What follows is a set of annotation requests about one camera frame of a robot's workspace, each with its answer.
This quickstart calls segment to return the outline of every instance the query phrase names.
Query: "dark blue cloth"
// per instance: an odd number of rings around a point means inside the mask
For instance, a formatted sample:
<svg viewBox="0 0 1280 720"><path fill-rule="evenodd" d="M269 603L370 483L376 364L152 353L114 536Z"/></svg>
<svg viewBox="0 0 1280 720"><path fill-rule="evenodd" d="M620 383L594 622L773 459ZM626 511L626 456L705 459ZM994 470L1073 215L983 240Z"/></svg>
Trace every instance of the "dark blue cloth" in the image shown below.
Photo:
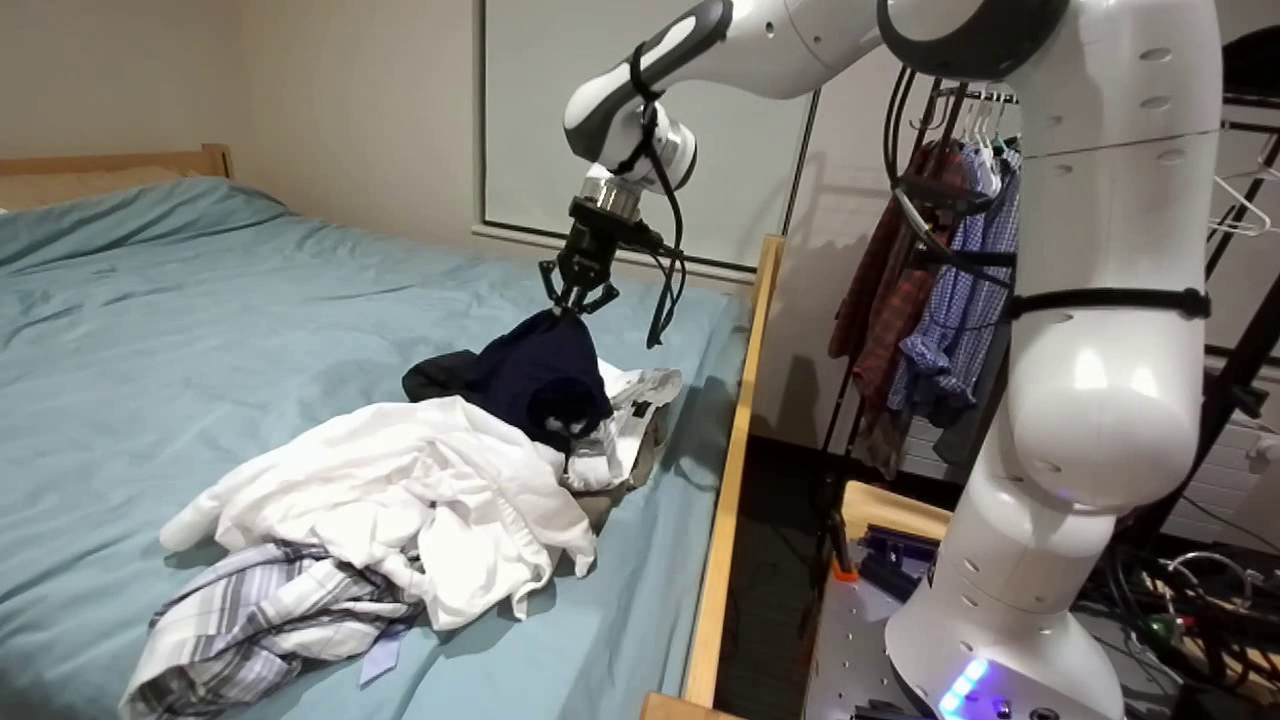
<svg viewBox="0 0 1280 720"><path fill-rule="evenodd" d="M404 398L465 398L560 454L611 418L591 331L570 312L536 312L480 358L433 358L409 368Z"/></svg>

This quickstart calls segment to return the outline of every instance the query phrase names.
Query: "floor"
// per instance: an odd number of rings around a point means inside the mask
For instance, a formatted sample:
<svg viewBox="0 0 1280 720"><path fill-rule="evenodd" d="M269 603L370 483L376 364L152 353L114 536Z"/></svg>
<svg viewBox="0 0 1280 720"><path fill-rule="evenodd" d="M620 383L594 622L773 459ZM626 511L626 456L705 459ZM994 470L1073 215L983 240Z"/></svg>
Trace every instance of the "floor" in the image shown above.
<svg viewBox="0 0 1280 720"><path fill-rule="evenodd" d="M815 483L811 454L751 442L716 695L749 720L795 720L802 709Z"/></svg>

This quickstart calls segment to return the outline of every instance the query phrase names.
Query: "blue led light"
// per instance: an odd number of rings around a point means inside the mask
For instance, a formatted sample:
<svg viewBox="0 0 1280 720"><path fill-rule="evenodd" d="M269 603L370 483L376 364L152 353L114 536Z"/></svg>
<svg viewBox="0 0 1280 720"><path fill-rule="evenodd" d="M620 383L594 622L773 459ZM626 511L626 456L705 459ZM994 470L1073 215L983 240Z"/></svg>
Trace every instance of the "blue led light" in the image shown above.
<svg viewBox="0 0 1280 720"><path fill-rule="evenodd" d="M962 720L962 700L966 691L988 675L988 660L977 655L962 666L962 671L953 681L953 688L945 691L945 700L935 703L945 720Z"/></svg>

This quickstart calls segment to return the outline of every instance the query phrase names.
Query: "blue bedsheet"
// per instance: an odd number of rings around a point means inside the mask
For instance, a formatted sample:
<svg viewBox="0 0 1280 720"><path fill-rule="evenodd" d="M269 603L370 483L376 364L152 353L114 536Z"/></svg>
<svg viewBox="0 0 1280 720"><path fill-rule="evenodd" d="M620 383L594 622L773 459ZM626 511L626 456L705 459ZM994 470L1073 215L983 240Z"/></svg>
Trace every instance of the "blue bedsheet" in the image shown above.
<svg viewBox="0 0 1280 720"><path fill-rule="evenodd" d="M247 718L611 720L678 688L742 300L689 289L642 353L657 284L620 289L591 315L601 358L678 368L693 393L594 574L560 578L523 625L495 607L457 638L416 630L362 691L332 666ZM536 308L527 261L376 240L224 182L0 215L0 718L113 718L148 617L216 555L158 555L181 506Z"/></svg>

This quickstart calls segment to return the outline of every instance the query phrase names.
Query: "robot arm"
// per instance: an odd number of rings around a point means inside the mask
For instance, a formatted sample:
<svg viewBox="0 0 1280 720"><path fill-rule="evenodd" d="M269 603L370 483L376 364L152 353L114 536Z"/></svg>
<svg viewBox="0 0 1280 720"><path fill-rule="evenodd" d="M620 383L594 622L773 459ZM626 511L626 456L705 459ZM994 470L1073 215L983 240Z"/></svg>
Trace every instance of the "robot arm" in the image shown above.
<svg viewBox="0 0 1280 720"><path fill-rule="evenodd" d="M1277 22L1272 0L1224 6ZM1008 393L933 578L889 622L889 660L938 718L1125 718L1068 607L1114 517L1170 494L1196 454L1213 0L705 0L570 95L563 133L594 168L549 293L591 312L614 250L661 250L639 191L694 159L665 89L799 95L877 44L1025 100Z"/></svg>
<svg viewBox="0 0 1280 720"><path fill-rule="evenodd" d="M878 44L933 75L1001 82L1044 44L1062 7L1068 0L698 0L579 86L563 109L569 149L591 168L570 202L563 254L541 263L553 306L594 312L614 297L614 250L668 254L639 220L639 196L689 184L694 137L668 116L665 89L710 82L787 100Z"/></svg>
<svg viewBox="0 0 1280 720"><path fill-rule="evenodd" d="M614 250L670 254L639 220L648 187L670 196L694 168L694 137L668 116L665 89L710 82L776 100L802 95L877 44L872 0L705 0L579 86L563 109L563 137L591 168L570 202L563 254L541 263L553 306L602 308L614 297L608 284Z"/></svg>

